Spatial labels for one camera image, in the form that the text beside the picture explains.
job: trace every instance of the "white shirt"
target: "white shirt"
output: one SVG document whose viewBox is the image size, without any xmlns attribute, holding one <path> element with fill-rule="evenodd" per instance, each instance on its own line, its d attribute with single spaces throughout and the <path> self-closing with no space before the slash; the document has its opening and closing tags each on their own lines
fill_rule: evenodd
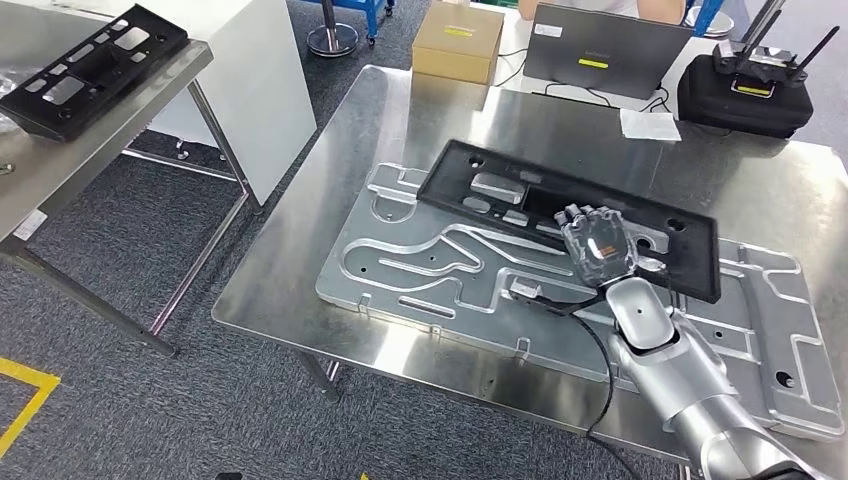
<svg viewBox="0 0 848 480">
<path fill-rule="evenodd" d="M 557 5 L 639 17 L 636 0 L 554 0 Z"/>
</svg>

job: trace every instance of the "metal fixture plate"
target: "metal fixture plate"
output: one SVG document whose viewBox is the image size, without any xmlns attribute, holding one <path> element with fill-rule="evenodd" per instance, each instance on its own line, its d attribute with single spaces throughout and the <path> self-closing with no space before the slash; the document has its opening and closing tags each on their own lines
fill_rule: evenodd
<svg viewBox="0 0 848 480">
<path fill-rule="evenodd" d="M 575 322 L 507 294 L 518 280 L 556 301 L 591 298 L 594 290 L 573 275 L 570 258 L 417 202 L 426 176 L 393 164 L 374 167 L 318 277 L 318 295 L 368 316 L 604 381 L 603 359 Z M 721 300 L 712 305 L 676 294 L 674 300 L 727 363 L 743 405 L 764 426 L 824 441 L 838 437 L 844 430 L 839 396 L 797 261 L 723 239 L 719 251 L 727 289 Z M 655 288 L 670 304 L 669 293 Z M 611 333 L 606 303 L 577 315 L 602 339 Z M 778 371 L 791 377 L 792 387 L 780 384 Z M 635 391 L 626 378 L 617 385 Z"/>
</svg>

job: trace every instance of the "laptop lid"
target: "laptop lid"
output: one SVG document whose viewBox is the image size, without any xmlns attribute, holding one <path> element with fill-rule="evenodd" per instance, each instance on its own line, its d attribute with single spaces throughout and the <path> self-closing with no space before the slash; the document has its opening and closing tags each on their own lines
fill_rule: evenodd
<svg viewBox="0 0 848 480">
<path fill-rule="evenodd" d="M 692 29 L 540 3 L 524 75 L 650 98 Z"/>
</svg>

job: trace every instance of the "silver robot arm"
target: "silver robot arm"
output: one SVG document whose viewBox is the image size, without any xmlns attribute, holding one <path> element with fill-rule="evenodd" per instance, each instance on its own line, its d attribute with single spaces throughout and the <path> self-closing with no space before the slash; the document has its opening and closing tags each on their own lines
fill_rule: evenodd
<svg viewBox="0 0 848 480">
<path fill-rule="evenodd" d="M 619 212 L 571 205 L 555 218 L 578 274 L 605 291 L 615 315 L 611 358 L 704 479 L 827 478 L 757 424 L 700 332 L 679 311 L 665 309 L 651 284 L 633 276 L 644 264 Z"/>
</svg>

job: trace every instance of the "white paper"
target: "white paper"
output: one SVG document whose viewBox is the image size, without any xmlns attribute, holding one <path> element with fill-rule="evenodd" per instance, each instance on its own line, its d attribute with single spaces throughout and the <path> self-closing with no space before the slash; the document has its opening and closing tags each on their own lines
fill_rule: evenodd
<svg viewBox="0 0 848 480">
<path fill-rule="evenodd" d="M 533 33 L 536 35 L 544 35 L 546 37 L 559 38 L 562 36 L 562 27 L 537 23 L 536 26 L 533 27 Z"/>
<path fill-rule="evenodd" d="M 627 138 L 680 141 L 680 132 L 674 115 L 666 112 L 650 113 L 621 109 L 621 133 Z"/>
<path fill-rule="evenodd" d="M 34 210 L 29 216 L 18 225 L 18 228 L 12 233 L 12 235 L 20 238 L 23 241 L 29 240 L 38 227 L 41 226 L 44 221 L 47 220 L 47 215 L 41 210 Z"/>
</svg>

